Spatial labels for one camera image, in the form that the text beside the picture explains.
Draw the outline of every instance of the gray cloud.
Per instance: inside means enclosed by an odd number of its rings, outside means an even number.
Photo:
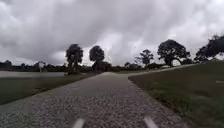
[[[156,53],[167,38],[194,53],[224,30],[223,5],[221,0],[0,1],[0,60],[64,63],[63,51],[78,43],[86,49],[100,44],[108,60],[123,64],[145,48]]]

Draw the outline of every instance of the sky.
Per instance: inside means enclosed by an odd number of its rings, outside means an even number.
[[[70,44],[100,45],[113,65],[174,39],[192,55],[224,32],[223,0],[0,0],[0,61],[66,62]]]

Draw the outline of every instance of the tree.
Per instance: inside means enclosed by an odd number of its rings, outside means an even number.
[[[164,59],[165,63],[170,66],[173,66],[172,60],[176,59],[181,63],[179,60],[180,58],[187,58],[190,56],[190,52],[187,52],[183,45],[170,39],[159,45],[157,53],[160,55],[159,59]]]
[[[206,57],[215,57],[218,54],[224,52],[224,36],[214,35],[206,46]]]
[[[125,67],[125,68],[129,68],[129,67],[130,67],[130,65],[131,65],[131,63],[130,63],[130,62],[126,62],[126,63],[124,64],[124,67]]]
[[[68,61],[68,74],[74,74],[77,71],[78,63],[82,62],[83,50],[78,44],[72,44],[66,50],[66,58]]]
[[[93,69],[95,71],[98,71],[100,69],[102,69],[102,62],[104,60],[104,51],[103,49],[96,45],[94,46],[92,49],[90,49],[89,51],[89,59],[90,61],[94,61],[94,65],[93,65]]]
[[[196,62],[208,61],[208,58],[206,57],[206,52],[207,52],[207,46],[203,46],[202,48],[200,48],[199,51],[196,53],[194,61]]]
[[[12,62],[9,61],[9,60],[6,60],[6,61],[4,62],[4,65],[5,65],[6,67],[11,67],[11,66],[12,66]]]
[[[145,67],[147,67],[150,64],[150,60],[153,59],[153,54],[150,50],[145,49],[140,53],[140,55],[142,63],[145,64]]]

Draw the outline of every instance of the road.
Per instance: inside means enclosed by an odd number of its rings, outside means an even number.
[[[159,128],[187,127],[128,75],[103,73],[0,106],[0,127],[71,128],[82,118],[85,128],[146,128],[145,116]]]

